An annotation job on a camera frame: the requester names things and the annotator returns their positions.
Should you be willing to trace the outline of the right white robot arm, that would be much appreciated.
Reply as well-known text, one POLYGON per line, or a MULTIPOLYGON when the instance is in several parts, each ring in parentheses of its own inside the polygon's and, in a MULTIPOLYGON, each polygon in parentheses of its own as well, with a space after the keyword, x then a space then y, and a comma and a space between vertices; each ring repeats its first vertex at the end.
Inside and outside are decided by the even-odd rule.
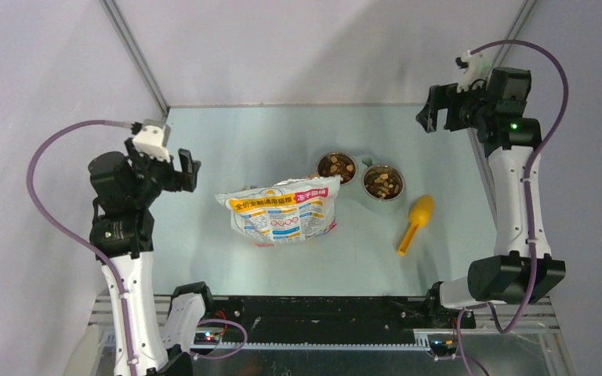
POLYGON ((469 84, 433 85, 416 120, 435 132, 438 113, 446 110, 444 129, 471 128, 491 171, 495 192, 493 255, 470 264, 465 277, 438 283, 438 298, 426 303, 424 315, 434 327, 445 327, 456 310, 482 303, 534 304, 566 275, 546 239, 539 200, 539 121, 524 116, 531 91, 531 72, 496 68, 489 78, 469 84))

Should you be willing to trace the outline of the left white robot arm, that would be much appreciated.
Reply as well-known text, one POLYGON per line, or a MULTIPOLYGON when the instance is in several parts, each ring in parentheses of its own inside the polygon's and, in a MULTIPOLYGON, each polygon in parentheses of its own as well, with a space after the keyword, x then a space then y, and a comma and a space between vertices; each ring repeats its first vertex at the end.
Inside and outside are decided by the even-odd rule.
POLYGON ((153 229, 150 206, 164 191, 194 191, 200 161, 179 151, 180 170, 130 151, 112 151, 88 166, 96 191, 89 243, 109 288, 117 354, 116 375, 191 375, 191 343, 197 326, 216 316, 216 304, 204 282, 177 287, 165 326, 158 324, 153 292, 153 229))

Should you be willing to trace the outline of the pet food bag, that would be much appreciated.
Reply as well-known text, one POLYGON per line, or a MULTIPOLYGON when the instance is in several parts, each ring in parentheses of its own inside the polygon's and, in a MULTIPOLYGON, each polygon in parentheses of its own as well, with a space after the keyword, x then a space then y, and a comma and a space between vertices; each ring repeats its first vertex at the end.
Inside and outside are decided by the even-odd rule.
POLYGON ((297 243, 335 228, 340 177, 288 179, 273 186, 219 193, 234 231, 260 247, 297 243))

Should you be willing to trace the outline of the yellow plastic scoop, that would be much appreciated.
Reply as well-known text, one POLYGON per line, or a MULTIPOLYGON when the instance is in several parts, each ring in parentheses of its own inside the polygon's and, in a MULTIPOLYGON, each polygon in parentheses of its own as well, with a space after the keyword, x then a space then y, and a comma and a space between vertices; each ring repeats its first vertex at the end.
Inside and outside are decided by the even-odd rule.
POLYGON ((406 256, 418 230, 427 226, 435 208, 435 201, 429 194, 422 195, 412 205, 408 213, 408 228, 397 246, 397 254, 406 256))

